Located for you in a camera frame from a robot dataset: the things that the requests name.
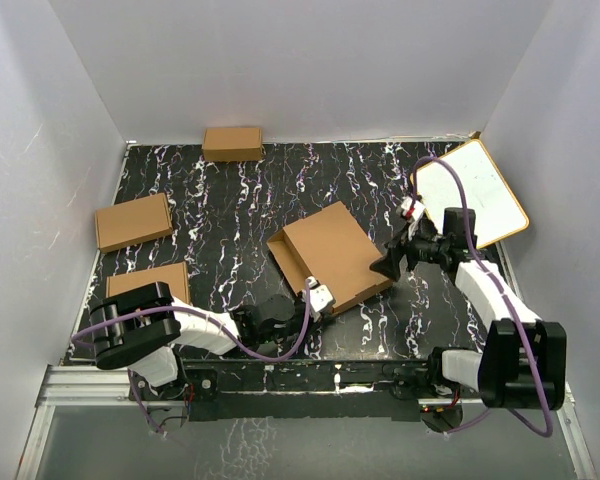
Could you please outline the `large cardboard box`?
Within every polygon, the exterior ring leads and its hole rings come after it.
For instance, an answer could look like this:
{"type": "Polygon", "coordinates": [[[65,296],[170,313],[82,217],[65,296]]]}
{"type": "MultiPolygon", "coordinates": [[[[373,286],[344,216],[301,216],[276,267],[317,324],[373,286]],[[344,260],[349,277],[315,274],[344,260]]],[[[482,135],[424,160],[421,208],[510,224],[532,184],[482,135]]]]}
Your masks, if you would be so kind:
{"type": "Polygon", "coordinates": [[[393,281],[370,270],[382,254],[340,201],[284,226],[267,246],[296,294],[308,277],[325,285],[341,314],[391,287],[393,281]]]}

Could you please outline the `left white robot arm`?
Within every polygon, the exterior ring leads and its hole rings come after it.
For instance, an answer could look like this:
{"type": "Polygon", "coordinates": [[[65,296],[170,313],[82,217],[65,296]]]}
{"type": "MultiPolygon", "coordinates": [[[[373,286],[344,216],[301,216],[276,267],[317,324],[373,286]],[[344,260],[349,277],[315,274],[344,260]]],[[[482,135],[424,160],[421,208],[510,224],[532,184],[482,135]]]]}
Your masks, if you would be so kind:
{"type": "Polygon", "coordinates": [[[305,280],[296,301],[273,295],[261,304],[224,313],[186,304],[172,295],[166,283],[154,282],[105,299],[91,310],[90,326],[74,338],[92,339],[98,369],[125,368],[158,398],[174,399],[194,386],[176,354],[177,345],[216,356],[238,349],[251,358],[274,362],[258,348],[293,339],[280,355],[286,360],[334,304],[329,288],[313,277],[305,280]]]}

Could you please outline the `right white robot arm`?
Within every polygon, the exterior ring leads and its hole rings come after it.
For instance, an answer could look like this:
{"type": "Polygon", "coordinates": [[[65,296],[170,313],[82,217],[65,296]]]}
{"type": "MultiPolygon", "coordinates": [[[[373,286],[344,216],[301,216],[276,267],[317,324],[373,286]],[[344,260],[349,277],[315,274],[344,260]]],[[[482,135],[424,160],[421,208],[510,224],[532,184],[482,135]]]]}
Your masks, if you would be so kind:
{"type": "Polygon", "coordinates": [[[486,251],[475,246],[475,213],[450,207],[436,229],[419,202],[398,213],[404,227],[370,268],[396,281],[402,263],[437,265],[466,297],[487,331],[481,351],[437,347],[428,357],[427,388],[446,397],[460,386],[489,408],[558,410],[565,398],[565,329],[545,322],[512,291],[486,251]]]}

